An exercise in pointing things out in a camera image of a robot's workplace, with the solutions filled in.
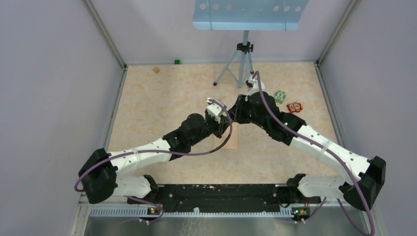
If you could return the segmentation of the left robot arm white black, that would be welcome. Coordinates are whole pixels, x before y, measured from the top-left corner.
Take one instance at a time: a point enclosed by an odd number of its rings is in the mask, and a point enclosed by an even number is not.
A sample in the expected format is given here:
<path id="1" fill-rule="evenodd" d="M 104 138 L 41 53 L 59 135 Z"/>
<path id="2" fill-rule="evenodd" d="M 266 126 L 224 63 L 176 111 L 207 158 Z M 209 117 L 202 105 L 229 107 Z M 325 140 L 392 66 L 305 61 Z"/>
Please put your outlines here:
<path id="1" fill-rule="evenodd" d="M 141 198 L 145 203 L 157 199 L 158 186 L 149 175 L 126 177 L 140 168 L 193 156 L 191 148 L 205 138 L 220 138 L 233 120 L 229 115 L 190 114 L 174 131 L 143 146 L 107 152 L 95 150 L 78 172 L 74 189 L 83 192 L 90 204 L 101 203 L 112 196 Z"/>

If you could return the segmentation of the peach envelope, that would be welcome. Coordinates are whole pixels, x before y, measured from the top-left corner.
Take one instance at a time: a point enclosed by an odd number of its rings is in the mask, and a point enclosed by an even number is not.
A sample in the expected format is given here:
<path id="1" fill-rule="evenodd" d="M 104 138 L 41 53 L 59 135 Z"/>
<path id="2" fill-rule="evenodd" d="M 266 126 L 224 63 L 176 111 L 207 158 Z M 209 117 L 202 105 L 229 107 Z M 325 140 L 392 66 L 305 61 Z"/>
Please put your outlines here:
<path id="1" fill-rule="evenodd" d="M 227 138 L 228 134 L 230 133 L 230 128 L 228 127 L 225 133 L 221 136 L 221 138 L 214 137 L 214 144 L 213 147 L 216 148 L 220 146 Z M 222 147 L 222 149 L 238 149 L 238 124 L 233 123 L 232 125 L 232 134 L 227 141 L 227 143 Z"/>

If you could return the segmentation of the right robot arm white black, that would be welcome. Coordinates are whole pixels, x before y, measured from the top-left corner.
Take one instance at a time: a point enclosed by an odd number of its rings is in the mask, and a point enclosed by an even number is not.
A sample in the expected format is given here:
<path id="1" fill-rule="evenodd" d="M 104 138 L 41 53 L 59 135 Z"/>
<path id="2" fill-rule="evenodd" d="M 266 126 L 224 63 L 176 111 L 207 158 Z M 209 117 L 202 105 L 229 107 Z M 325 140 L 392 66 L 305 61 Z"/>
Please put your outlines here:
<path id="1" fill-rule="evenodd" d="M 315 131 L 298 116 L 280 111 L 266 92 L 249 97 L 240 94 L 229 114 L 238 124 L 252 123 L 273 140 L 301 150 L 324 163 L 338 177 L 314 177 L 298 174 L 300 179 L 288 189 L 289 198 L 301 203 L 307 197 L 343 198 L 351 206 L 365 211 L 372 208 L 386 178 L 386 162 L 375 156 L 355 154 Z"/>

